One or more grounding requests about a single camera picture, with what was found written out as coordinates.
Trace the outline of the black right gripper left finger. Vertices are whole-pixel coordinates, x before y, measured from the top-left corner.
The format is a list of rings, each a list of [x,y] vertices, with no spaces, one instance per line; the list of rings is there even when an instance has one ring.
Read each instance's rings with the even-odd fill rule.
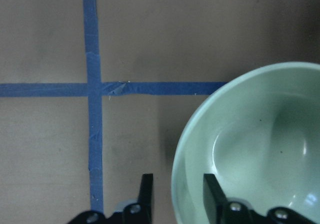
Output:
[[[137,203],[140,206],[138,214],[141,224],[152,223],[152,200],[153,200],[153,174],[143,174],[140,183]]]

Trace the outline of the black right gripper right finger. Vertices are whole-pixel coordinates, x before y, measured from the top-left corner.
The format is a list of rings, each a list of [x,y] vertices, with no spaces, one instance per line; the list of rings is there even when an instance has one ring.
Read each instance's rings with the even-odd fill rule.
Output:
[[[203,175],[203,204],[210,224],[221,224],[227,198],[214,174]]]

